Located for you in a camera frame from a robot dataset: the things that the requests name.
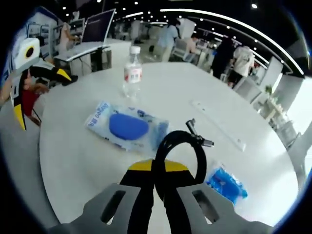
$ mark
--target black ceiling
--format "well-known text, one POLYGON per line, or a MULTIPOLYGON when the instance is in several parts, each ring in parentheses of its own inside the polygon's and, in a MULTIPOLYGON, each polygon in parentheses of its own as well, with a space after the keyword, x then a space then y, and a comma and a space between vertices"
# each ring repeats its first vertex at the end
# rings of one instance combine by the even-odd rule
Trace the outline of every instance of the black ceiling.
MULTIPOLYGON (((87 4, 84 4, 80 10, 80 17, 88 17, 93 14, 99 13, 102 11, 102 5, 98 3, 97 0, 90 0, 87 4)), ((153 15, 153 20, 156 19, 163 21, 163 16, 166 17, 179 17, 183 18, 197 17, 204 18, 208 20, 217 21, 230 27, 234 27, 238 30, 241 30, 248 35, 256 38, 259 42, 264 43, 275 53, 277 53, 294 71, 295 75, 300 75, 296 67, 291 63, 287 57, 281 53, 275 46, 270 42, 254 33, 253 31, 246 29, 236 23, 229 22, 227 20, 212 17, 208 15, 198 14, 198 13, 187 13, 187 12, 160 12, 160 9, 165 8, 186 8, 186 9, 196 9, 204 10, 209 12, 218 13, 231 17, 233 19, 244 22, 262 33, 266 34, 274 41, 276 41, 284 49, 287 49, 295 41, 297 41, 302 34, 300 34, 301 29, 304 32, 304 36, 309 44, 311 41, 311 31, 309 28, 309 21, 306 20, 306 17, 310 14, 310 6, 308 6, 309 1, 301 2, 302 0, 214 0, 214 1, 203 1, 203 0, 184 0, 184 1, 170 1, 170 0, 106 0, 105 1, 105 10, 116 8, 117 14, 115 18, 121 18, 128 14, 133 14, 137 12, 143 12, 144 19, 147 19, 150 15, 147 14, 147 11, 151 11, 153 15), (252 2, 256 2, 258 5, 257 9, 252 9, 252 2)), ((76 1, 75 0, 57 0, 59 9, 63 6, 66 6, 66 10, 61 10, 61 16, 64 17, 66 13, 71 13, 76 10, 76 1)), ((196 26, 196 31, 199 33, 198 28, 205 28, 211 30, 213 27, 216 32, 225 34, 228 36, 236 36, 236 39, 252 49, 257 48, 257 52, 262 55, 266 60, 270 60, 272 53, 268 51, 265 47, 262 47, 260 43, 255 43, 250 38, 234 31, 229 30, 224 26, 207 22, 200 21, 199 19, 191 19, 194 21, 196 26)), ((312 74, 312 70, 308 68, 308 63, 306 58, 298 59, 298 64, 308 75, 312 74)))

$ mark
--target plastic water bottle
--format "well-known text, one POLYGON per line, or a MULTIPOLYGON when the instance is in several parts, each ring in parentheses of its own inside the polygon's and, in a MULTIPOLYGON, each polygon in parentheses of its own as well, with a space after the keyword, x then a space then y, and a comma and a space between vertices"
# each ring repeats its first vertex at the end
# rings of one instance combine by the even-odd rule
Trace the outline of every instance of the plastic water bottle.
POLYGON ((139 60, 140 51, 139 46, 130 47, 129 59, 124 68, 123 92, 128 98, 136 98, 140 92, 140 82, 142 80, 142 64, 139 60))

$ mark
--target bottle cap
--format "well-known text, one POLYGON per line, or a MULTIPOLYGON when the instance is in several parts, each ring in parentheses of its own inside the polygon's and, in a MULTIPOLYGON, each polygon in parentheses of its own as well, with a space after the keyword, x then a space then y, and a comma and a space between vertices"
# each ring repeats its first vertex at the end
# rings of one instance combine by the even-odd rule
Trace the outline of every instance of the bottle cap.
POLYGON ((139 46, 131 46, 130 47, 130 54, 139 54, 141 51, 141 47, 139 46))

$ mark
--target blue sponge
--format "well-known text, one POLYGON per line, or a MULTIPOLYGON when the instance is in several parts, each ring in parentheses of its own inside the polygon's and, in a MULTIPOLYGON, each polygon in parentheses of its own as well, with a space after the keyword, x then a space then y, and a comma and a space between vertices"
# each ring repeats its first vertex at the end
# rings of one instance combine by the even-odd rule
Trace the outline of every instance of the blue sponge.
POLYGON ((113 114, 109 119, 109 130, 123 140, 137 140, 148 132, 147 122, 124 114, 113 114))

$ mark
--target bottle label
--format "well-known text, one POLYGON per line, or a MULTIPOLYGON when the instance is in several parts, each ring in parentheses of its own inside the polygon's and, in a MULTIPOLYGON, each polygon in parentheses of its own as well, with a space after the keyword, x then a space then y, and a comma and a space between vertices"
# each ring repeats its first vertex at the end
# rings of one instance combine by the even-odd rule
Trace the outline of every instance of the bottle label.
POLYGON ((142 68, 127 69, 125 68, 125 81, 128 83, 137 83, 142 79, 142 68))

